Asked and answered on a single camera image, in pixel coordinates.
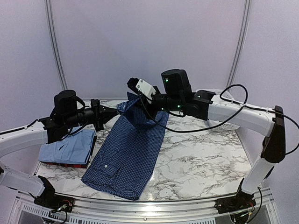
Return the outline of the blue checkered long sleeve shirt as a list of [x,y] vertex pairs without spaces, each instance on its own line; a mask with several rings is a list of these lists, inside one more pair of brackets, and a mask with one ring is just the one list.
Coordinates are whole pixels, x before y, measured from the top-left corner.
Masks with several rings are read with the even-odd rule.
[[152,176],[169,118],[158,112],[154,121],[147,119],[138,101],[127,93],[127,101],[116,106],[120,116],[81,178],[92,189],[133,201]]

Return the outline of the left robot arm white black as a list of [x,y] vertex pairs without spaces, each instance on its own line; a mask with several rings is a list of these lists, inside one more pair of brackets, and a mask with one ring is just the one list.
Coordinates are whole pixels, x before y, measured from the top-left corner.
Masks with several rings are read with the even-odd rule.
[[[54,109],[50,116],[36,119],[31,124],[0,134],[0,155],[41,144],[54,143],[69,135],[73,127],[93,125],[96,131],[118,114],[114,108],[91,99],[89,106],[74,90],[65,90],[54,97]],[[0,184],[31,194],[36,201],[50,208],[59,204],[59,197],[51,183],[42,176],[28,175],[9,166],[0,166]]]

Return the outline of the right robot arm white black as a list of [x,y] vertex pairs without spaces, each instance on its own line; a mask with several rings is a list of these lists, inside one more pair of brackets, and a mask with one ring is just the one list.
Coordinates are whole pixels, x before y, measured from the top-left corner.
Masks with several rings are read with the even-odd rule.
[[201,120],[219,121],[220,125],[231,123],[249,129],[264,137],[262,150],[254,162],[249,174],[239,185],[236,196],[232,197],[232,206],[241,209],[253,197],[259,184],[266,179],[288,155],[285,140],[285,119],[289,119],[279,106],[274,108],[258,107],[225,98],[222,93],[198,90],[192,91],[185,70],[172,69],[161,74],[165,93],[157,87],[139,79],[135,84],[145,113],[152,120],[158,111],[182,112]]

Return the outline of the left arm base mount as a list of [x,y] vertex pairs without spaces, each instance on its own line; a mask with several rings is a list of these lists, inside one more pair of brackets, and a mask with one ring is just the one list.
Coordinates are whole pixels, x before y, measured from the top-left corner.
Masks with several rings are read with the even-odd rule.
[[46,197],[41,196],[33,196],[34,203],[46,208],[50,208],[56,212],[58,211],[66,211],[72,212],[73,205],[74,205],[74,198],[68,196],[62,196],[53,194]]

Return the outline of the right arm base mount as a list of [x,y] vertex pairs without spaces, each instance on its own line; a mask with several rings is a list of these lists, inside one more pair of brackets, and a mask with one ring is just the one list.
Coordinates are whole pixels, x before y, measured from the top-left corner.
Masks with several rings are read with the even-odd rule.
[[253,195],[235,195],[230,197],[219,198],[215,201],[214,207],[219,214],[234,212],[247,208],[252,208],[256,205]]

